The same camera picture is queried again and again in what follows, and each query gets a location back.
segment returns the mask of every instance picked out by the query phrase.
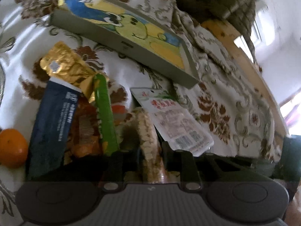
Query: cartoon drawing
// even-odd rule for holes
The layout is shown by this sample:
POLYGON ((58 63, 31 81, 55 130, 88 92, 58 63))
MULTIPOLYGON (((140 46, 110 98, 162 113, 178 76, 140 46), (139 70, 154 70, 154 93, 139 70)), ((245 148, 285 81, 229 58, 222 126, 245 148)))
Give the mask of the cartoon drawing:
POLYGON ((89 20, 148 49, 184 69, 180 41, 172 34, 121 7, 104 0, 61 0, 76 16, 89 20))

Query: round button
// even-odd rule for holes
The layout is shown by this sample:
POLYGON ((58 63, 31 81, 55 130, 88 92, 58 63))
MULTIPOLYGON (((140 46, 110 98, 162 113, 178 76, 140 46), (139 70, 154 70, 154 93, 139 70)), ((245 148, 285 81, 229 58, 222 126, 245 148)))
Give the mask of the round button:
POLYGON ((232 192, 236 199, 247 203, 263 201, 268 195, 268 192, 263 186, 249 182, 235 186, 232 192))
POLYGON ((107 182, 103 188, 105 190, 117 190, 118 189, 118 184, 115 182, 107 182))
POLYGON ((56 204, 66 201, 71 195, 70 187, 63 183, 47 184, 37 191, 38 200, 46 204, 56 204))
POLYGON ((189 182, 186 184, 186 188, 189 190, 198 190, 201 186, 196 182, 189 182))

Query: tablecloth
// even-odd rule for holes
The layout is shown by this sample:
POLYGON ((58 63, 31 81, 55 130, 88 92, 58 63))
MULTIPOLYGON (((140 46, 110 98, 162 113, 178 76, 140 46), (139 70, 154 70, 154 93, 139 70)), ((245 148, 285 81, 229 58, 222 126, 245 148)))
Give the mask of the tablecloth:
MULTIPOLYGON (((48 77, 40 58, 64 41, 96 71, 110 78, 113 106, 134 107, 130 87, 174 91, 180 104, 214 139, 212 152, 277 159, 274 120, 266 101, 244 78, 222 44, 175 0, 119 0, 152 17, 179 35, 193 56, 201 79, 188 90, 160 73, 114 50, 49 25, 58 0, 0 1, 0 128, 16 128, 29 141, 48 77)), ((0 225, 19 225, 22 218, 14 197, 24 181, 24 168, 0 165, 0 225)))

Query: mandarin orange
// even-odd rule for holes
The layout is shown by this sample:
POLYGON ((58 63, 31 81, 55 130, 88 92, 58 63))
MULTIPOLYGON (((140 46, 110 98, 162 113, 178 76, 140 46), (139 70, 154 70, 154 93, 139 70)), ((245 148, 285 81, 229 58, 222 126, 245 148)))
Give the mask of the mandarin orange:
POLYGON ((0 132, 0 163, 8 168, 22 166, 28 155, 28 144, 16 129, 0 132))

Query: box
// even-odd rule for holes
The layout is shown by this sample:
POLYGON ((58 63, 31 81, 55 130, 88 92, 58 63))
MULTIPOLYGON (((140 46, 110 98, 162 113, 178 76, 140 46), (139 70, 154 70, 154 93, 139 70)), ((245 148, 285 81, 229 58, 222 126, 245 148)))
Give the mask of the box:
POLYGON ((180 37, 116 0, 59 0, 51 24, 108 46, 186 88, 198 72, 180 37))

